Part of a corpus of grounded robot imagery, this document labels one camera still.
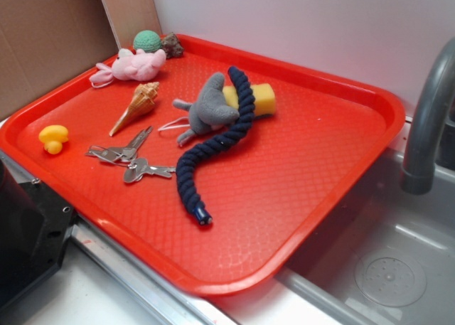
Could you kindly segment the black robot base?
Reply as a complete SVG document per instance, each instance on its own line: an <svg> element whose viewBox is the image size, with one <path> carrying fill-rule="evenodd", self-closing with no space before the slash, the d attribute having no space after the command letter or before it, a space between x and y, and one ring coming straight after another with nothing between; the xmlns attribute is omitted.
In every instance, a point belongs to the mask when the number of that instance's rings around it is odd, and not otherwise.
<svg viewBox="0 0 455 325"><path fill-rule="evenodd" d="M1 310L61 268L74 219L50 186L19 183L1 163Z"/></svg>

